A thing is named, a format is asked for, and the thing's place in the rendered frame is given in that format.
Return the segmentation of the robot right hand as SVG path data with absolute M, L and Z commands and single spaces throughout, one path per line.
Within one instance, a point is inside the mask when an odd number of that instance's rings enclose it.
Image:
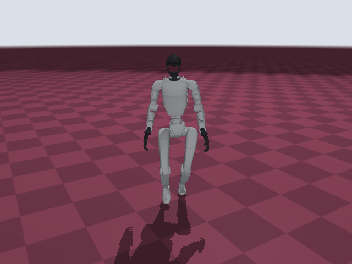
M 147 145 L 147 139 L 148 139 L 148 136 L 151 135 L 151 127 L 147 127 L 146 131 L 144 132 L 145 133 L 145 136 L 144 136 L 144 149 L 146 151 L 148 151 L 148 148 L 146 147 Z

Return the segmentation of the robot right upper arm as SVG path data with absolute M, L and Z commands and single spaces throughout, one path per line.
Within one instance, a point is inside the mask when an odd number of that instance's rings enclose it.
M 157 111 L 158 109 L 158 96 L 160 94 L 159 90 L 161 89 L 161 84 L 162 80 L 156 80 L 153 85 L 152 85 L 152 90 L 151 90 L 151 105 L 150 105 L 150 111 Z

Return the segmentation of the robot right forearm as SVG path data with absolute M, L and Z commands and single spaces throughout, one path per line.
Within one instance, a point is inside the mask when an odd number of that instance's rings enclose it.
M 147 127 L 151 127 L 151 132 L 152 132 L 152 127 L 153 127 L 153 124 L 154 124 L 155 113 L 150 112 L 150 105 L 151 105 L 151 103 L 148 106 L 146 125 L 147 125 Z M 146 129 L 147 129 L 147 127 L 146 127 Z

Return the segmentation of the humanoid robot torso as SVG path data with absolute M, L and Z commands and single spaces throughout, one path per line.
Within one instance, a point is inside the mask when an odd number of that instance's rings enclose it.
M 177 78 L 180 79 L 177 81 L 171 81 L 168 78 L 165 76 L 161 84 L 163 105 L 167 114 L 171 116 L 170 137 L 179 138 L 186 136 L 185 122 L 181 116 L 188 104 L 187 78 L 178 76 Z

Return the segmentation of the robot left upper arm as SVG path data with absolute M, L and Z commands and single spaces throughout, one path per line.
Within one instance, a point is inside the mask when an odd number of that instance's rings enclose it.
M 192 98 L 195 102 L 195 105 L 193 105 L 194 107 L 194 111 L 197 112 L 201 112 L 201 96 L 200 96 L 200 91 L 199 91 L 199 87 L 196 81 L 194 80 L 186 80 L 187 85 L 188 85 L 188 89 L 191 90 L 191 94 L 192 94 Z

